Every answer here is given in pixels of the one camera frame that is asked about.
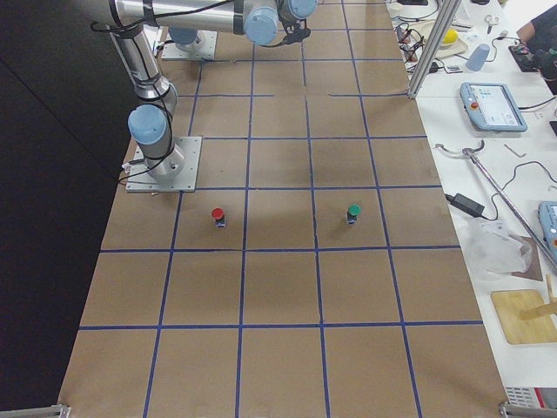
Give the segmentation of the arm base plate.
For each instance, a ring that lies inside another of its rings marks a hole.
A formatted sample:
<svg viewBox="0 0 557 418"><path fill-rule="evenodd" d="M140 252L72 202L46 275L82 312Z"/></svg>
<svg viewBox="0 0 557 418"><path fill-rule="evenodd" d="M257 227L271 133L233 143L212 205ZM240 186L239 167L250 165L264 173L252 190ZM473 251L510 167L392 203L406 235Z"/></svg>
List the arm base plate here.
<svg viewBox="0 0 557 418"><path fill-rule="evenodd" d="M210 30L170 28L162 43L166 61L212 61L218 33Z"/></svg>
<svg viewBox="0 0 557 418"><path fill-rule="evenodd" d="M195 192L202 138L174 137L175 146L160 165L157 161L144 163L144 155L137 145L134 159L139 163L130 168L125 181L127 192Z"/></svg>

